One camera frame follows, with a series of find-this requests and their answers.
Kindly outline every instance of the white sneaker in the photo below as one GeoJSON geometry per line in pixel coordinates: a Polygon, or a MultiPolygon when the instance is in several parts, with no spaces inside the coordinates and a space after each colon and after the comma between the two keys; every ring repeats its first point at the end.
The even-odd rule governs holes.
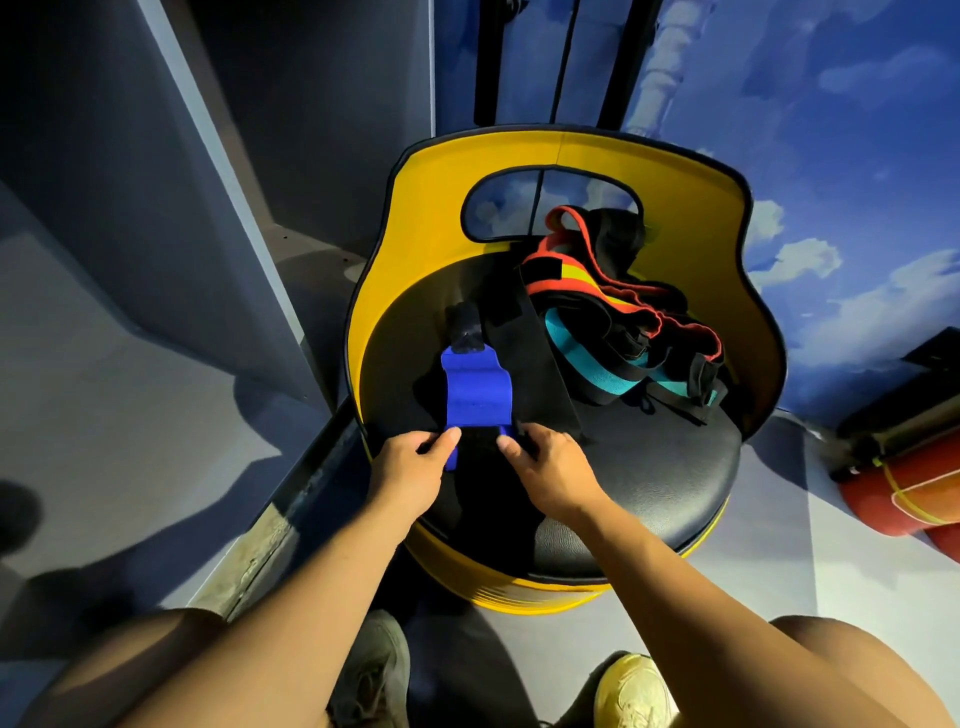
{"type": "Polygon", "coordinates": [[[330,696],[337,728],[409,728],[410,648],[383,610],[364,619],[330,696]]]}
{"type": "Polygon", "coordinates": [[[608,667],[593,698],[595,728],[669,728],[678,712],[646,655],[625,655],[608,667]]]}

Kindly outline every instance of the yellow seat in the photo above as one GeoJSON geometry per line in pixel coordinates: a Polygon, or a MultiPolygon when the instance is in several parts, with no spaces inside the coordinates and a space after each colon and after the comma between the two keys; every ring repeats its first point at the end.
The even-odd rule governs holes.
{"type": "MultiPolygon", "coordinates": [[[[601,484],[668,544],[689,552],[719,518],[739,444],[772,412],[786,367],[779,330],[741,263],[749,188],[732,169],[686,150],[558,127],[501,127],[409,149],[392,175],[380,240],[348,316],[348,384],[368,450],[376,453],[384,438],[406,429],[444,425],[443,413],[424,405],[417,392],[445,346],[444,308],[475,296],[490,270],[516,262],[529,245],[472,241],[463,229],[465,201],[482,181],[516,168],[575,170],[635,192],[657,236],[632,273],[680,288],[690,312],[724,342],[741,406],[717,412],[705,427],[665,408],[656,418],[619,402],[580,410],[585,430],[603,441],[588,449],[601,484]]],[[[559,524],[530,521],[529,532],[513,533],[507,531],[523,519],[504,527],[492,522],[489,539],[500,547],[487,549],[479,544],[484,525],[474,522],[472,541],[465,540],[459,531],[469,513],[452,477],[444,476],[438,504],[407,541],[451,591],[500,611],[543,614],[607,588],[582,544],[559,524]],[[467,542],[473,546],[461,546],[467,542]],[[527,550],[516,561],[522,566],[511,566],[527,550]]],[[[491,493],[511,514],[526,507],[514,491],[492,486],[491,493]]],[[[495,508],[489,514],[496,518],[495,508]]]]}

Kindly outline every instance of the hand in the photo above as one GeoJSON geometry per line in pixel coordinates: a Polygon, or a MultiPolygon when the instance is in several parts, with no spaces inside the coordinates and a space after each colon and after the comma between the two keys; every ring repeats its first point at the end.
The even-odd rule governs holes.
{"type": "Polygon", "coordinates": [[[565,432],[530,423],[527,435],[540,449],[535,460],[512,437],[500,435],[496,444],[507,458],[527,494],[541,512],[571,528],[589,507],[607,499],[587,456],[565,432]]]}
{"type": "Polygon", "coordinates": [[[460,427],[451,427],[440,437],[414,431],[387,440],[373,459],[368,503],[396,519],[405,535],[437,499],[444,464],[458,442],[460,427]],[[420,446],[431,440],[430,450],[418,454],[420,446]]]}

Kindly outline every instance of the blue wall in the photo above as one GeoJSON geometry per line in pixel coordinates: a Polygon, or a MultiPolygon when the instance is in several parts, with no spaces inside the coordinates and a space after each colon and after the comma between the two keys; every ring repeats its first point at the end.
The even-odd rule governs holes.
{"type": "MultiPolygon", "coordinates": [[[[499,123],[548,120],[571,7],[531,0],[508,26],[499,123]]],[[[595,123],[628,9],[582,0],[558,121],[595,123]]],[[[438,0],[437,22],[442,133],[471,125],[476,0],[438,0]]],[[[744,260],[802,417],[836,424],[960,325],[958,28],[956,0],[664,2],[624,128],[750,181],[744,260]]]]}

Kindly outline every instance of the black seat cushion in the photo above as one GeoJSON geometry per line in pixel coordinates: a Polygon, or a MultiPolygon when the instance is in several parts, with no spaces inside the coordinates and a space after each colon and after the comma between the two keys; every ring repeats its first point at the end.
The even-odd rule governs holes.
{"type": "MultiPolygon", "coordinates": [[[[355,393],[374,452],[387,437],[444,426],[438,360],[444,307],[475,299],[486,276],[509,260],[502,255],[509,254],[483,255],[431,274],[378,322],[355,393]]],[[[695,541],[722,507],[736,473],[741,433],[730,417],[718,408],[708,425],[697,425],[639,390],[604,407],[574,407],[581,444],[613,500],[674,549],[695,541]]],[[[421,522],[471,559],[512,576],[602,579],[580,539],[533,507],[492,442],[461,450],[456,472],[444,474],[440,496],[421,522]]]]}

